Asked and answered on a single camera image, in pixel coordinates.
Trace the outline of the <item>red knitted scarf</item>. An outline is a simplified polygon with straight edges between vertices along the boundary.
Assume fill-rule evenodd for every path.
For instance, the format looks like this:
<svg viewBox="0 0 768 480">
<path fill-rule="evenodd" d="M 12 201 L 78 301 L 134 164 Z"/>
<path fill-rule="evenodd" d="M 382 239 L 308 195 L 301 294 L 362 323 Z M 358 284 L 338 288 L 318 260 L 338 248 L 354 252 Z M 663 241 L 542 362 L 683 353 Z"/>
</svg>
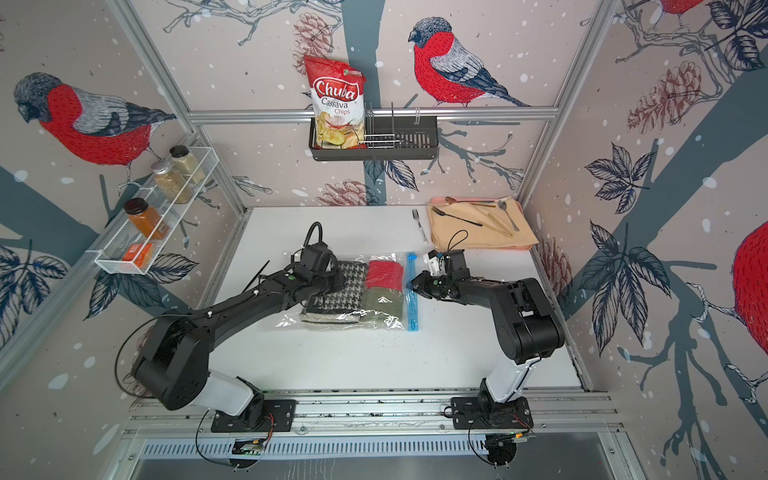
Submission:
<svg viewBox="0 0 768 480">
<path fill-rule="evenodd" d="M 384 288 L 401 291 L 404 282 L 404 267 L 393 261 L 372 260 L 368 264 L 366 288 Z"/>
</svg>

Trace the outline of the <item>clear plastic vacuum bag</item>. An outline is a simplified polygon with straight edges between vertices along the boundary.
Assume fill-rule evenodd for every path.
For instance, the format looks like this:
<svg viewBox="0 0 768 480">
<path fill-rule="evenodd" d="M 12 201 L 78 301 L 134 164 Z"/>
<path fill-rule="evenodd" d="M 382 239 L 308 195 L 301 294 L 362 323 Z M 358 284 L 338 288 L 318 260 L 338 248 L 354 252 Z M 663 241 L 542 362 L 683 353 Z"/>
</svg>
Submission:
<svg viewBox="0 0 768 480">
<path fill-rule="evenodd" d="M 416 254 L 394 252 L 348 256 L 338 262 L 343 288 L 317 294 L 276 317 L 281 330 L 419 330 L 415 277 Z"/>
</svg>

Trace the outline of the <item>olive green knitted scarf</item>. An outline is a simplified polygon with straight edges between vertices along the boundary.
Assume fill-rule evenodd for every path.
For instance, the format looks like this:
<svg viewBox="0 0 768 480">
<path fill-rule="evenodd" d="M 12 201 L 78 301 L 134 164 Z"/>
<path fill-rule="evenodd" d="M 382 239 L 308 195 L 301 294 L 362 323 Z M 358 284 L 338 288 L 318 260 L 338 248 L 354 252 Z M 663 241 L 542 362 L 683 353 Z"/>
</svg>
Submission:
<svg viewBox="0 0 768 480">
<path fill-rule="evenodd" d="M 373 287 L 364 292 L 361 306 L 366 316 L 400 320 L 404 311 L 404 296 L 397 289 Z"/>
</svg>

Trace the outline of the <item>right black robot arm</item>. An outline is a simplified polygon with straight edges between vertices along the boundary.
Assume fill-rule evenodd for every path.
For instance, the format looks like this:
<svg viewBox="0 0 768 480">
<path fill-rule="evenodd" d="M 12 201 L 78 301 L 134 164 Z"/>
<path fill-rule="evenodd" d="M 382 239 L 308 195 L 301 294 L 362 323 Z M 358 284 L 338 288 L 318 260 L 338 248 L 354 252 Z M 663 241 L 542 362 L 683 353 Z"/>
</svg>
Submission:
<svg viewBox="0 0 768 480">
<path fill-rule="evenodd" d="M 485 413 L 495 413 L 521 398 L 534 366 L 565 344 L 565 331 L 534 278 L 504 282 L 468 273 L 435 276 L 424 271 L 410 281 L 409 288 L 426 299 L 491 312 L 502 355 L 481 381 L 478 403 Z"/>
</svg>

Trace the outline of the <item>black white houndstooth scarf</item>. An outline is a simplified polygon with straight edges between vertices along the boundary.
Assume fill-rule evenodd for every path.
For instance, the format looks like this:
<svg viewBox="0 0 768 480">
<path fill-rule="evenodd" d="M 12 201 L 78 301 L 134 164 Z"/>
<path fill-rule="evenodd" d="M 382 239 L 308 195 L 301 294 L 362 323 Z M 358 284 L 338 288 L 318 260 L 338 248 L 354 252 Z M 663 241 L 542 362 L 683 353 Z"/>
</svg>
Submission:
<svg viewBox="0 0 768 480">
<path fill-rule="evenodd" d="M 345 277 L 340 292 L 310 298 L 300 314 L 300 320 L 314 324 L 355 324 L 362 315 L 362 296 L 368 273 L 368 264 L 357 261 L 340 261 Z"/>
</svg>

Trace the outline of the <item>red Chuba chips bag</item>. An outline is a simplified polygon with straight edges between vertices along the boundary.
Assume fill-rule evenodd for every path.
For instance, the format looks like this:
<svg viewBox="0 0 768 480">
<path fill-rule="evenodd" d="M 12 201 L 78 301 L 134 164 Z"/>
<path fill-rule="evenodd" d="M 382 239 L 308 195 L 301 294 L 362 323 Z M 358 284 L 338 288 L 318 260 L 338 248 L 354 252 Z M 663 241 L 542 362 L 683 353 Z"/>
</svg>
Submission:
<svg viewBox="0 0 768 480">
<path fill-rule="evenodd" d="M 364 85 L 366 78 L 350 65 L 305 56 L 314 111 L 313 146 L 357 149 L 365 140 Z"/>
</svg>

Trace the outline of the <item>beige cloth napkin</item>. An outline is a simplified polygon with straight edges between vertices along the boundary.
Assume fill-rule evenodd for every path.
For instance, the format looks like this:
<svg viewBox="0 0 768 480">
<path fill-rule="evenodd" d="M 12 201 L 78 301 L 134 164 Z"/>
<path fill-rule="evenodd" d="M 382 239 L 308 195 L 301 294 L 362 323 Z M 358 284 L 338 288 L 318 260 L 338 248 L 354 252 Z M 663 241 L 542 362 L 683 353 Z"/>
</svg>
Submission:
<svg viewBox="0 0 768 480">
<path fill-rule="evenodd" d="M 507 216 L 498 207 L 490 208 L 490 211 L 513 231 L 514 236 L 512 238 L 487 227 L 481 228 L 452 218 L 437 216 L 430 209 L 431 206 L 436 206 L 447 213 L 478 222 L 476 211 L 472 205 L 428 204 L 427 216 L 433 245 L 442 251 L 447 251 L 450 248 L 526 251 L 537 245 L 539 240 L 528 225 L 521 205 L 512 197 L 503 197 L 500 200 L 507 202 L 512 219 L 517 223 L 520 231 L 515 232 L 513 230 Z"/>
</svg>

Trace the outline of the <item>black fork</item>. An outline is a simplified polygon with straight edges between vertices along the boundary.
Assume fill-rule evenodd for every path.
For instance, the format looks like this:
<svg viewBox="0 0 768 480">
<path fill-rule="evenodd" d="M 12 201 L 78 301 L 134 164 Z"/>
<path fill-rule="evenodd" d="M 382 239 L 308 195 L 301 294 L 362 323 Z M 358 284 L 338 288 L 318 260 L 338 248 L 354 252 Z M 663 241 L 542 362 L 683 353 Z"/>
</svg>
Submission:
<svg viewBox="0 0 768 480">
<path fill-rule="evenodd" d="M 440 216 L 440 217 L 452 218 L 452 219 L 459 220 L 461 222 L 467 223 L 469 225 L 473 225 L 473 226 L 477 226 L 477 227 L 481 227 L 481 228 L 484 226 L 480 222 L 472 221 L 472 220 L 469 220 L 469 219 L 465 219 L 465 218 L 459 217 L 459 216 L 454 215 L 454 214 L 447 213 L 444 210 L 441 210 L 441 209 L 439 209 L 436 206 L 431 206 L 430 209 L 431 209 L 431 211 L 434 214 L 436 214 L 437 216 Z"/>
</svg>

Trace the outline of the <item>gold spoon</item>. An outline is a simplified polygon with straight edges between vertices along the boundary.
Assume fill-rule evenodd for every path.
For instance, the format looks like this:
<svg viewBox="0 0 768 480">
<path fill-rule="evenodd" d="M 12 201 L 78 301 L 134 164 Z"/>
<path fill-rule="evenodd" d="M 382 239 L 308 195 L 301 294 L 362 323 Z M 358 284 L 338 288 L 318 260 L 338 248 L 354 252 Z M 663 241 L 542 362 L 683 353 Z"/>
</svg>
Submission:
<svg viewBox="0 0 768 480">
<path fill-rule="evenodd" d="M 497 208 L 497 201 L 494 200 L 473 200 L 473 199 L 459 199 L 455 197 L 445 197 L 445 203 L 447 205 L 472 205 L 475 207 L 487 207 Z"/>
</svg>

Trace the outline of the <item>pink tray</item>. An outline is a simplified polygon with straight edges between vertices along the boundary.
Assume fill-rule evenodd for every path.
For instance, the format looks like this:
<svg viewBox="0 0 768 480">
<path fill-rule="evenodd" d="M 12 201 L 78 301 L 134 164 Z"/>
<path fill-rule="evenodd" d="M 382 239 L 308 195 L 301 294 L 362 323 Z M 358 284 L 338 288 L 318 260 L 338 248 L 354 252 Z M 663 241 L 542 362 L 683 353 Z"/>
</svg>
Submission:
<svg viewBox="0 0 768 480">
<path fill-rule="evenodd" d="M 477 204 L 477 205 L 498 205 L 500 202 L 500 199 L 482 199 L 482 198 L 459 198 L 459 197 L 450 197 L 450 196 L 443 196 L 443 197 L 433 197 L 428 201 L 429 205 L 439 205 L 439 204 L 456 204 L 456 203 L 469 203 L 469 204 Z"/>
</svg>

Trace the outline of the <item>beige spice jar middle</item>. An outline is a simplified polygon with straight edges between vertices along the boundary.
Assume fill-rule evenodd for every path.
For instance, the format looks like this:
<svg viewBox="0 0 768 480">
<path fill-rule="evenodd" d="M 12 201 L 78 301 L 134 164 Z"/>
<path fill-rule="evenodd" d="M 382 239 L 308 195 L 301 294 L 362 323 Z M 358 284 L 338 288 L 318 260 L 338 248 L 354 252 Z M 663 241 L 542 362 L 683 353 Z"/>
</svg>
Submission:
<svg viewBox="0 0 768 480">
<path fill-rule="evenodd" d="M 161 160 L 151 165 L 157 188 L 173 204 L 187 204 L 193 197 L 185 178 L 170 160 Z"/>
</svg>

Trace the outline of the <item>beige spice jar rear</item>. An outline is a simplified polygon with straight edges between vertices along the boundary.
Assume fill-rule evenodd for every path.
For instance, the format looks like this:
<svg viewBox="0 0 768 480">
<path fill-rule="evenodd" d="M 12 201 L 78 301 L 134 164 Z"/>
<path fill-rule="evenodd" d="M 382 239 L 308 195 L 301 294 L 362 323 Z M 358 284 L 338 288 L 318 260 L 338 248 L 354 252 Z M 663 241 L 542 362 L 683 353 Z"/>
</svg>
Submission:
<svg viewBox="0 0 768 480">
<path fill-rule="evenodd" d="M 169 150 L 175 168 L 193 184 L 200 184 L 206 178 L 205 170 L 197 157 L 185 145 L 177 145 Z"/>
</svg>

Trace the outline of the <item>small orange box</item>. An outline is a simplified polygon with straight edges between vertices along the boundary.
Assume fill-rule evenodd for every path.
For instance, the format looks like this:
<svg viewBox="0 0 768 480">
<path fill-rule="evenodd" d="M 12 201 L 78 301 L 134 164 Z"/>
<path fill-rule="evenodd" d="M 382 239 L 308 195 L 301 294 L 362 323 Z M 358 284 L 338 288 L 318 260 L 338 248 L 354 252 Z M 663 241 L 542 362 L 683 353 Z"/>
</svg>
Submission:
<svg viewBox="0 0 768 480">
<path fill-rule="evenodd" d="M 132 244 L 122 257 L 122 261 L 133 264 L 137 268 L 144 268 L 152 259 L 153 250 L 154 244 L 151 242 Z"/>
</svg>

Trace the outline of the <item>orange spice jar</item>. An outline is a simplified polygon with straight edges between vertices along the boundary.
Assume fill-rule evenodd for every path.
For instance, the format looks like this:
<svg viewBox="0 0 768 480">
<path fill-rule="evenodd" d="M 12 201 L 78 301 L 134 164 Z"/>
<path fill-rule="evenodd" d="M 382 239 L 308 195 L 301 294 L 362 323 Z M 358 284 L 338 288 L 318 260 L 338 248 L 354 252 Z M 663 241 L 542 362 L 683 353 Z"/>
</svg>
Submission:
<svg viewBox="0 0 768 480">
<path fill-rule="evenodd" d="M 138 231 L 149 240 L 162 240 L 167 233 L 167 226 L 162 217 L 144 198 L 128 200 L 123 210 Z"/>
</svg>

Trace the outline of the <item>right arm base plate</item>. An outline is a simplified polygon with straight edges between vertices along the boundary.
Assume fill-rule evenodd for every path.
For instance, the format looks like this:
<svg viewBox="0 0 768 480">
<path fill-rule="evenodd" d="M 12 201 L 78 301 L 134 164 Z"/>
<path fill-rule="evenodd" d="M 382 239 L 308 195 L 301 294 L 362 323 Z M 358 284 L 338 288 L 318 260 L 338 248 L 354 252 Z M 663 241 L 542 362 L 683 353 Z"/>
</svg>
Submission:
<svg viewBox="0 0 768 480">
<path fill-rule="evenodd" d="M 477 397 L 452 397 L 447 416 L 456 430 L 531 430 L 534 422 L 525 397 L 506 403 L 482 403 Z"/>
</svg>

